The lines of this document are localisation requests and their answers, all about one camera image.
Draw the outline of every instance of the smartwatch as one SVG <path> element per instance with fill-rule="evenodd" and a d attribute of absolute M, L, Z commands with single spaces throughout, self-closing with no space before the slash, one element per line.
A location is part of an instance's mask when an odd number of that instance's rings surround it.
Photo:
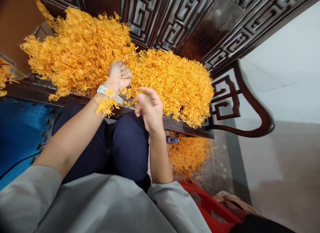
<path fill-rule="evenodd" d="M 100 85 L 99 86 L 99 88 L 97 89 L 97 92 L 98 93 L 101 93 L 101 94 L 104 94 L 105 96 L 107 96 L 106 95 L 106 91 L 108 90 L 108 88 L 106 88 L 105 86 L 103 86 L 103 85 Z M 123 103 L 124 103 L 124 100 L 120 97 L 120 96 L 115 96 L 115 100 L 120 104 L 120 105 L 123 105 Z"/>

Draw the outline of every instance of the gray sleeve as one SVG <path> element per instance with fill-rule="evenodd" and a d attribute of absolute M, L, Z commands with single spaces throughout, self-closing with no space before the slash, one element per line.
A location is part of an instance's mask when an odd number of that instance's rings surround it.
<path fill-rule="evenodd" d="M 61 175 L 48 166 L 31 166 L 0 191 L 1 227 L 8 232 L 34 232 L 61 185 Z"/>
<path fill-rule="evenodd" d="M 211 232 L 196 203 L 177 181 L 152 184 L 148 196 L 177 232 Z"/>

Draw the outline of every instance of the gray shirt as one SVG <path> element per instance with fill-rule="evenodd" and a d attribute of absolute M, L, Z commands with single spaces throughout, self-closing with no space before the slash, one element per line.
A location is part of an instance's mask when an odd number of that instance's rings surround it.
<path fill-rule="evenodd" d="M 23 233 L 211 232 L 177 181 L 153 184 L 148 194 L 116 175 L 61 181 L 53 168 L 28 168 L 0 192 L 2 225 Z"/>

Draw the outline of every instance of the blue foam mat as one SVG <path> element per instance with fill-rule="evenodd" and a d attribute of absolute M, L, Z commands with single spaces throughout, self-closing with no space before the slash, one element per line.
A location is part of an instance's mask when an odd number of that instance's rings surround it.
<path fill-rule="evenodd" d="M 39 153 L 46 140 L 52 107 L 29 101 L 0 101 L 0 175 L 20 160 Z M 24 172 L 33 157 L 20 162 L 0 180 L 0 190 Z"/>

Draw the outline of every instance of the dark blue pants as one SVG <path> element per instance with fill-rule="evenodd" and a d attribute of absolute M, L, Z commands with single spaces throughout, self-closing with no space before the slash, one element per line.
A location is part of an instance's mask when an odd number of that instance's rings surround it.
<path fill-rule="evenodd" d="M 72 104 L 64 107 L 53 125 L 52 135 L 84 106 Z M 126 177 L 147 192 L 151 184 L 147 174 L 149 133 L 143 119 L 131 111 L 122 115 L 112 127 L 111 139 L 107 139 L 108 124 L 105 120 L 101 123 L 62 184 L 96 172 Z"/>

